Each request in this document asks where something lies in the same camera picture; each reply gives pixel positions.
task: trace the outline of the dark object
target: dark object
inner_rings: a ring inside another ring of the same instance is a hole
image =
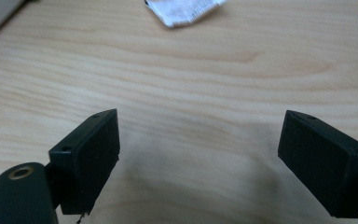
[[[57,223],[90,213],[118,161],[117,111],[86,119],[50,152],[50,163],[15,166],[0,175],[0,223]]]
[[[358,218],[358,141],[287,111],[278,154],[331,216]]]

